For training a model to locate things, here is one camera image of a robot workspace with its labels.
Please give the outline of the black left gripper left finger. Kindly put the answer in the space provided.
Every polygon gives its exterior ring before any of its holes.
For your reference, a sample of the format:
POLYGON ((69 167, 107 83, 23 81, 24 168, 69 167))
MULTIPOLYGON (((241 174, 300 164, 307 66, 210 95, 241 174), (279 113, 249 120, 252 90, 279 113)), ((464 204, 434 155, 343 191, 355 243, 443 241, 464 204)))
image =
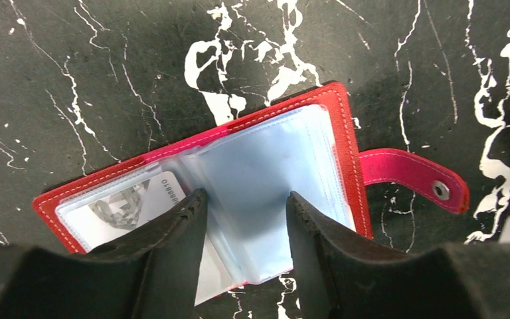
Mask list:
POLYGON ((208 196, 84 255, 0 246, 0 318, 192 318, 208 196))

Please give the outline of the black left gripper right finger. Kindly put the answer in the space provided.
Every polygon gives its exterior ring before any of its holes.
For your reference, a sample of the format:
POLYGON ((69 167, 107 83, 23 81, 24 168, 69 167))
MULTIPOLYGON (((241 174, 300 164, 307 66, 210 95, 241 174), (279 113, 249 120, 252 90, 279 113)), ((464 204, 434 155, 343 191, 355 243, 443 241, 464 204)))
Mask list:
POLYGON ((510 318, 510 244, 380 245, 300 194, 286 201, 304 318, 510 318))

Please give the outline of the red leather card holder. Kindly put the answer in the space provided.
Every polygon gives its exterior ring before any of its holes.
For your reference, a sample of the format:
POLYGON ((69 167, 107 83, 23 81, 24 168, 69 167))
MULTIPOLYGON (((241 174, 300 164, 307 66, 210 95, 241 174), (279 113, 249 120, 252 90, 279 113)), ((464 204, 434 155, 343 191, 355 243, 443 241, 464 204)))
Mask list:
POLYGON ((209 198, 195 302, 292 269, 286 199, 299 193, 329 218, 373 237, 366 186, 396 183, 455 214, 469 190, 453 171, 394 148, 359 151, 348 93, 330 82, 43 193, 33 208, 72 253, 84 252, 59 205, 133 173, 175 174, 209 198))

